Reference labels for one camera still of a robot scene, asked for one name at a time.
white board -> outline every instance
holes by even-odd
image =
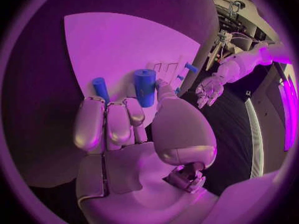
[[[103,77],[110,101],[121,101],[133,82],[133,72],[150,64],[192,63],[199,44],[159,23],[125,14],[89,12],[64,17],[69,57],[85,97],[94,96],[92,80]],[[151,123],[155,103],[144,108],[144,125]]]

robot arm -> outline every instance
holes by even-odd
[[[290,63],[287,51],[281,43],[268,45],[258,43],[250,51],[231,55],[220,62],[218,71],[211,77],[205,78],[196,88],[198,107],[205,104],[211,106],[223,93],[225,83],[233,83],[250,74],[253,69],[261,65],[270,65],[273,61]]]

blue cylinder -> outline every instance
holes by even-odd
[[[134,72],[136,96],[141,107],[150,107],[154,103],[155,75],[155,71],[149,69]]]
[[[186,63],[185,67],[194,73],[196,73],[198,71],[198,69],[195,66],[192,66],[189,63]]]
[[[95,78],[92,80],[92,84],[96,90],[97,96],[102,97],[105,100],[105,103],[108,104],[110,102],[110,98],[107,91],[105,79],[102,77]]]

purple light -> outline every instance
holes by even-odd
[[[285,151],[288,151],[295,142],[298,118],[298,100],[292,80],[284,81],[284,94],[282,100],[285,109],[286,133],[285,133]]]

white panel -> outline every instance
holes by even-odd
[[[134,70],[153,61],[177,62],[182,56],[192,63],[200,46],[169,27],[118,13],[68,15],[64,26],[68,53],[84,96],[95,95],[91,81],[103,77],[111,101],[126,96]],[[145,126],[151,123],[156,104],[144,108]]]

